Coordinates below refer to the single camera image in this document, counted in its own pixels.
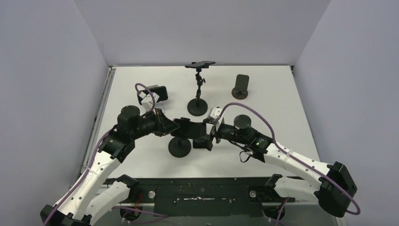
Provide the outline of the phone from wooden stand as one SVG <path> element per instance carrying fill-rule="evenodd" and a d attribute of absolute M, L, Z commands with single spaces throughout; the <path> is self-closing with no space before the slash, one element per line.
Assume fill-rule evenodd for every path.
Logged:
<path fill-rule="evenodd" d="M 192 141 L 192 147 L 194 149 L 204 149 L 202 142 L 203 142 L 203 140 L 201 140 L 201 139 L 194 139 Z"/>

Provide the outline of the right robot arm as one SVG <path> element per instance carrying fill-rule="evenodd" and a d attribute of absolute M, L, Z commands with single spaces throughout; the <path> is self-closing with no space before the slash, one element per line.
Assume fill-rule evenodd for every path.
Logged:
<path fill-rule="evenodd" d="M 211 116 L 204 123 L 205 140 L 210 144 L 213 140 L 226 140 L 248 157 L 281 167 L 299 177 L 272 176 L 264 189 L 268 200 L 276 201 L 281 197 L 314 202 L 338 218 L 347 213 L 360 213 L 359 205 L 354 200 L 358 188 L 344 164 L 317 161 L 284 147 L 275 137 L 268 137 L 252 128 L 247 115 L 237 116 L 234 125 L 222 123 L 220 117 Z"/>

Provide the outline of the black round base stand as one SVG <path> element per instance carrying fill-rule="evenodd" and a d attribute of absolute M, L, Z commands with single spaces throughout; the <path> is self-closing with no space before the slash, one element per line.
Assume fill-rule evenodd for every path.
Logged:
<path fill-rule="evenodd" d="M 189 131 L 189 121 L 189 118 L 184 117 L 181 117 L 180 119 L 174 119 L 174 122 L 178 123 L 180 127 L 171 133 L 173 138 L 168 144 L 168 150 L 169 153 L 176 158 L 183 158 L 191 151 L 192 145 L 187 137 Z"/>

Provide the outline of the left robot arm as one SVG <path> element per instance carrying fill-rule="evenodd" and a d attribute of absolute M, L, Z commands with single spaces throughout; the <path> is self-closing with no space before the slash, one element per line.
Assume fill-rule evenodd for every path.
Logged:
<path fill-rule="evenodd" d="M 73 187 L 54 205 L 40 212 L 45 226 L 92 226 L 121 201 L 134 202 L 139 197 L 138 181 L 127 175 L 117 178 L 109 189 L 97 194 L 108 176 L 135 148 L 139 138 L 154 134 L 162 137 L 179 128 L 160 109 L 144 115 L 138 107 L 122 108 L 117 124 L 106 132 L 95 147 L 89 166 Z"/>

